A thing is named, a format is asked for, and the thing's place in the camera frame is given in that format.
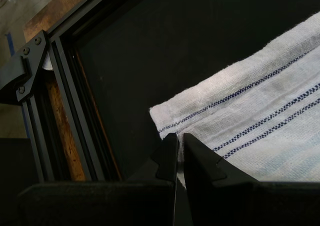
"striped towel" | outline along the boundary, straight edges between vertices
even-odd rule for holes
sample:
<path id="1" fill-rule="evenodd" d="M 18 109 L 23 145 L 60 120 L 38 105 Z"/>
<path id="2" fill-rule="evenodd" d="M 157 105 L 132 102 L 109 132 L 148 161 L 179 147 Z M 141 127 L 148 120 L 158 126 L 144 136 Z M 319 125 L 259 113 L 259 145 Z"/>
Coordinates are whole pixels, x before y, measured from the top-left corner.
<path id="1" fill-rule="evenodd" d="M 320 13 L 150 115 L 161 138 L 191 133 L 259 181 L 320 181 Z"/>

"blue stripe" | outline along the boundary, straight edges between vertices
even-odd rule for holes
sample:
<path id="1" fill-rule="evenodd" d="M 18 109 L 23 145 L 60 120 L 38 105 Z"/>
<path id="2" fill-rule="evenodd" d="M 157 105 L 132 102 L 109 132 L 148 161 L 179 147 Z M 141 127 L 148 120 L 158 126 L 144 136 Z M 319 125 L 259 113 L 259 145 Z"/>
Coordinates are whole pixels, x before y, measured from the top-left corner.
<path id="1" fill-rule="evenodd" d="M 5 34 L 6 40 L 8 41 L 10 55 L 13 56 L 15 54 L 14 42 L 12 41 L 11 33 Z"/>
<path id="2" fill-rule="evenodd" d="M 309 95 L 312 95 L 314 92 L 316 92 L 318 89 L 320 89 L 320 83 L 318 83 L 317 85 L 315 85 L 313 88 L 309 89 L 308 91 L 306 91 L 305 93 L 301 94 L 299 97 L 293 99 L 291 102 L 288 102 L 287 104 L 285 104 L 283 107 L 281 107 L 280 109 L 278 109 L 277 111 L 275 111 L 274 113 L 270 114 L 269 116 L 265 117 L 264 119 L 260 120 L 259 122 L 255 123 L 254 125 L 246 128 L 244 131 L 238 133 L 236 136 L 234 136 L 233 138 L 231 138 L 230 140 L 228 140 L 227 142 L 224 142 L 223 144 L 221 144 L 218 147 L 215 147 L 213 149 L 214 152 L 221 150 L 223 147 L 237 141 L 238 139 L 240 139 L 242 136 L 248 134 L 249 132 L 251 132 L 252 130 L 255 130 L 256 128 L 260 127 L 261 125 L 263 125 L 264 123 L 270 121 L 271 119 L 273 119 L 274 117 L 278 116 L 279 114 L 283 113 L 284 111 L 286 111 L 288 108 L 290 108 L 292 105 L 294 105 L 295 103 L 299 103 L 302 100 L 304 100 L 306 97 L 308 97 Z"/>
<path id="3" fill-rule="evenodd" d="M 223 156 L 223 158 L 227 159 L 229 158 L 231 155 L 234 155 L 236 152 L 238 152 L 239 150 L 242 150 L 252 144 L 254 144 L 255 142 L 257 142 L 258 140 L 264 139 L 265 137 L 267 137 L 269 134 L 272 134 L 274 131 L 282 128 L 283 126 L 287 125 L 290 121 L 292 121 L 293 119 L 295 119 L 296 117 L 298 117 L 299 115 L 303 114 L 305 111 L 307 111 L 308 109 L 311 109 L 313 106 L 316 106 L 317 104 L 320 103 L 320 98 L 318 98 L 316 101 L 308 104 L 307 106 L 301 108 L 300 110 L 298 110 L 297 112 L 295 112 L 294 114 L 292 114 L 291 116 L 289 116 L 287 119 L 285 119 L 284 121 L 280 122 L 278 125 L 273 126 L 272 128 L 270 128 L 268 131 L 264 132 L 263 134 L 259 135 L 258 137 L 246 142 L 245 144 L 236 147 L 232 150 L 230 150 L 226 155 Z"/>
<path id="4" fill-rule="evenodd" d="M 223 99 L 220 99 L 220 100 L 218 100 L 218 101 L 216 101 L 216 102 L 212 102 L 212 103 L 209 104 L 208 106 L 205 106 L 205 107 L 199 109 L 198 111 L 189 114 L 188 116 L 186 116 L 185 118 L 179 120 L 178 122 L 175 122 L 175 123 L 173 123 L 173 124 L 171 124 L 171 125 L 168 125 L 168 126 L 165 126 L 165 127 L 161 128 L 160 130 L 158 130 L 158 133 L 160 134 L 160 133 L 163 132 L 163 131 L 166 131 L 166 130 L 168 130 L 168 129 L 171 129 L 171 128 L 173 128 L 173 127 L 176 127 L 176 126 L 178 126 L 178 125 L 180 125 L 180 124 L 182 124 L 182 123 L 184 123 L 184 122 L 192 119 L 193 117 L 198 116 L 198 115 L 206 112 L 207 110 L 209 110 L 209 109 L 211 109 L 211 108 L 213 108 L 213 107 L 215 107 L 215 106 L 217 106 L 217 105 L 220 105 L 220 104 L 222 104 L 222 103 L 224 103 L 224 102 L 226 102 L 226 101 L 228 101 L 228 100 L 230 100 L 230 99 L 232 99 L 232 98 L 234 98 L 234 97 L 236 97 L 236 96 L 238 96 L 238 95 L 246 92 L 247 90 L 253 88 L 254 86 L 258 86 L 258 85 L 261 84 L 262 82 L 264 82 L 264 81 L 270 79 L 271 77 L 279 74 L 280 72 L 282 72 L 283 70 L 285 70 L 286 68 L 288 68 L 290 65 L 292 65 L 292 64 L 295 63 L 295 62 L 297 62 L 299 59 L 303 58 L 303 57 L 304 57 L 307 53 L 309 53 L 309 52 L 310 52 L 310 51 L 305 52 L 304 54 L 300 55 L 299 57 L 296 57 L 295 59 L 293 59 L 293 60 L 291 60 L 290 62 L 288 62 L 286 65 L 284 65 L 284 66 L 276 69 L 275 71 L 269 73 L 268 75 L 264 76 L 263 78 L 260 78 L 259 80 L 255 81 L 255 82 L 253 82 L 253 83 L 250 83 L 249 85 L 247 85 L 247 86 L 239 89 L 238 91 L 236 91 L 236 92 L 228 95 L 227 97 L 225 97 L 225 98 L 223 98 Z"/>

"black panel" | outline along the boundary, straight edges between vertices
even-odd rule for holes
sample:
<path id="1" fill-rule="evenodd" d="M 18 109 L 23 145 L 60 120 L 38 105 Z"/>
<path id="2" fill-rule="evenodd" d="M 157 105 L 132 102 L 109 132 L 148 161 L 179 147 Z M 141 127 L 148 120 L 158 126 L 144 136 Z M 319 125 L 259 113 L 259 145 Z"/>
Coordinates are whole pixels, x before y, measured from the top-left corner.
<path id="1" fill-rule="evenodd" d="M 77 42 L 124 177 L 160 141 L 149 108 L 245 59 L 320 0 L 129 0 Z"/>
<path id="2" fill-rule="evenodd" d="M 16 220 L 16 197 L 39 182 L 29 139 L 0 138 L 0 225 Z"/>

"bolt head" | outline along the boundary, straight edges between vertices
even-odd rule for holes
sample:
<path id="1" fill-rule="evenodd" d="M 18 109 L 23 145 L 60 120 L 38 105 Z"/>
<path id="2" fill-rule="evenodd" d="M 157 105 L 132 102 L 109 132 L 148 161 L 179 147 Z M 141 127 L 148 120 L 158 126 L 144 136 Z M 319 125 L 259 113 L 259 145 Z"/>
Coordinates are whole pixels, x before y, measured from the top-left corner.
<path id="1" fill-rule="evenodd" d="M 25 90 L 26 90 L 26 88 L 24 87 L 24 86 L 21 86 L 20 88 L 19 88 L 19 94 L 23 94 L 24 92 L 25 92 Z"/>
<path id="2" fill-rule="evenodd" d="M 34 43 L 35 45 L 39 45 L 41 43 L 41 38 L 40 37 L 35 38 Z"/>
<path id="3" fill-rule="evenodd" d="M 24 55 L 28 55 L 29 52 L 30 52 L 30 48 L 25 47 L 25 48 L 23 49 L 23 54 L 24 54 Z"/>

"wooden board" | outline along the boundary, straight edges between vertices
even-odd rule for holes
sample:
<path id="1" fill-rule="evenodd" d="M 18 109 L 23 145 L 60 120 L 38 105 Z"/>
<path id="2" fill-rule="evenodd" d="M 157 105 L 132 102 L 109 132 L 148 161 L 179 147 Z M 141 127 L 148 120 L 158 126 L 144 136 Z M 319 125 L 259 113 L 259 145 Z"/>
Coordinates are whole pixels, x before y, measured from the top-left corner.
<path id="1" fill-rule="evenodd" d="M 80 1 L 81 0 L 51 0 L 24 25 L 23 32 L 25 40 L 28 42 L 40 30 L 47 31 Z"/>
<path id="2" fill-rule="evenodd" d="M 48 30 L 71 10 L 81 0 L 52 0 L 37 15 L 23 27 L 25 40 L 28 42 L 40 30 Z M 68 123 L 68 118 L 62 103 L 61 93 L 55 79 L 46 84 L 54 117 L 63 145 L 63 151 L 70 170 L 71 178 L 75 181 L 84 181 L 85 174 L 77 153 L 76 144 Z"/>

